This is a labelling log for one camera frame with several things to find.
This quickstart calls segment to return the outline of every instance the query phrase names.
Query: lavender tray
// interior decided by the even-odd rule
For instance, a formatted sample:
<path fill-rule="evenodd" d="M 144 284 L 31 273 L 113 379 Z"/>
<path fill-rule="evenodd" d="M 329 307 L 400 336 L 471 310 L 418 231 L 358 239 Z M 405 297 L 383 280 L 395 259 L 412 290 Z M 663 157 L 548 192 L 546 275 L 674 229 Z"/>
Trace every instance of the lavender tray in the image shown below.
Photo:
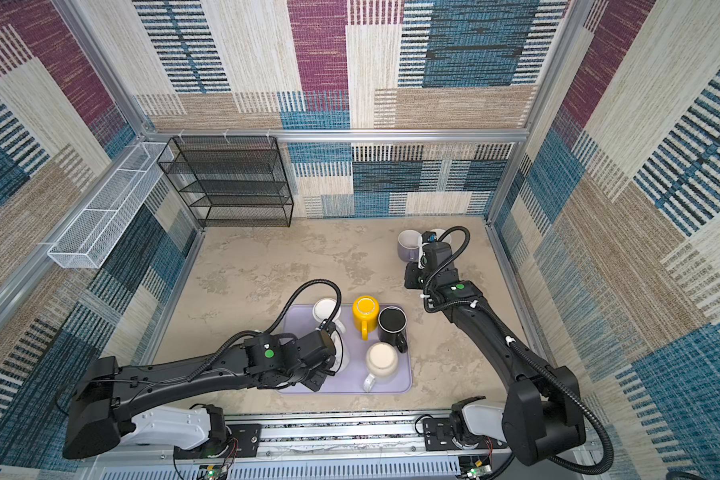
<path fill-rule="evenodd" d="M 380 304 L 382 310 L 386 306 L 396 306 L 388 303 Z M 342 310 L 338 319 L 347 328 L 346 333 L 342 334 L 342 341 L 349 354 L 349 364 L 337 373 L 336 376 L 330 376 L 326 382 L 322 384 L 318 392 L 306 388 L 301 383 L 289 387 L 287 389 L 278 390 L 282 394 L 366 394 L 362 389 L 363 381 L 368 376 L 368 370 L 365 368 L 365 353 L 368 348 L 378 342 L 378 327 L 368 334 L 368 340 L 363 341 L 360 332 L 355 328 L 355 322 L 352 320 L 352 305 L 348 303 L 342 304 Z M 283 331 L 293 333 L 297 336 L 305 335 L 317 327 L 315 317 L 312 316 L 312 305 L 291 305 L 283 319 Z M 398 353 L 400 364 L 397 372 L 390 381 L 385 383 L 377 383 L 374 385 L 370 394 L 375 393 L 405 393 L 411 389 L 413 377 L 411 374 L 411 357 L 408 352 Z"/>

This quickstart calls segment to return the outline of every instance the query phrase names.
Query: striped fabric wall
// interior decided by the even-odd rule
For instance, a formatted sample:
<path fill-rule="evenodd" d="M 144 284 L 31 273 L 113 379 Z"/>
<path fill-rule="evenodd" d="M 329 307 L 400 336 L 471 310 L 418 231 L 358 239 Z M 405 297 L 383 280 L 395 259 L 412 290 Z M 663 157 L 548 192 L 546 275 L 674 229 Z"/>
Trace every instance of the striped fabric wall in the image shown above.
<path fill-rule="evenodd" d="M 50 0 L 0 0 L 0 285 L 133 138 Z"/>
<path fill-rule="evenodd" d="M 134 138 L 50 0 L 0 0 L 0 285 Z M 71 478 L 58 389 L 138 362 L 195 230 L 166 184 L 104 266 L 53 266 L 0 331 L 0 478 Z"/>
<path fill-rule="evenodd" d="M 720 0 L 596 0 L 497 222 L 614 479 L 720 480 Z"/>
<path fill-rule="evenodd" d="M 295 217 L 485 215 L 512 144 L 281 144 Z"/>
<path fill-rule="evenodd" d="M 101 356 L 141 362 L 195 235 L 161 179 L 99 270 L 54 265 L 0 331 L 0 479 L 72 478 L 57 393 Z"/>
<path fill-rule="evenodd" d="M 522 128 L 567 3 L 79 2 L 157 130 Z M 294 215 L 483 214 L 484 148 L 288 145 Z"/>
<path fill-rule="evenodd" d="M 522 127 L 567 3 L 79 2 L 158 130 Z"/>

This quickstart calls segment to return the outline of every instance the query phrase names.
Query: white wire mesh basket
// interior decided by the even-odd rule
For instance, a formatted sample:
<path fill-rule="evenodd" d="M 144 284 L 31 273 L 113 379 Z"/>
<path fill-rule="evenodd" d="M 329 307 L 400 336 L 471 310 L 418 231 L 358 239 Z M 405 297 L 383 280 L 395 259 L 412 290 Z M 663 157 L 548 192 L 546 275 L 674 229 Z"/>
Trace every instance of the white wire mesh basket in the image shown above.
<path fill-rule="evenodd" d="M 72 220 L 48 256 L 62 268 L 101 268 L 160 179 L 162 171 L 156 160 L 164 147 L 160 142 L 143 142 L 133 149 Z"/>

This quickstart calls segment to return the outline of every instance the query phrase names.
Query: black wire mesh shelf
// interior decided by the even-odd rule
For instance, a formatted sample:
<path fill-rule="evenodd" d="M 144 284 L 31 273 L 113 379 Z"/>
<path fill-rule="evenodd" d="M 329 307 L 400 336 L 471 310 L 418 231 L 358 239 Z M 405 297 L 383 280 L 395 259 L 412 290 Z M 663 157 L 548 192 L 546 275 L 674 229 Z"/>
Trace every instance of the black wire mesh shelf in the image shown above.
<path fill-rule="evenodd" d="M 290 226 L 293 196 L 277 140 L 174 137 L 158 165 L 202 226 Z"/>

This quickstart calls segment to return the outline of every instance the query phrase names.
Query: wire shelf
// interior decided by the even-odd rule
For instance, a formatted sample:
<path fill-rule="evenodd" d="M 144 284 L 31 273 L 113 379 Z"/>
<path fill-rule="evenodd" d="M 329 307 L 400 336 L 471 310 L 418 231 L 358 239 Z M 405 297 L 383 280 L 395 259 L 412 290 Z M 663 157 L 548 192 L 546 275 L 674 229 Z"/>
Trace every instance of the wire shelf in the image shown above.
<path fill-rule="evenodd" d="M 174 137 L 158 165 L 202 226 L 290 226 L 293 196 L 268 137 Z"/>
<path fill-rule="evenodd" d="M 143 142 L 131 151 L 48 251 L 62 268 L 101 268 L 150 195 L 162 172 L 156 160 L 164 143 Z"/>

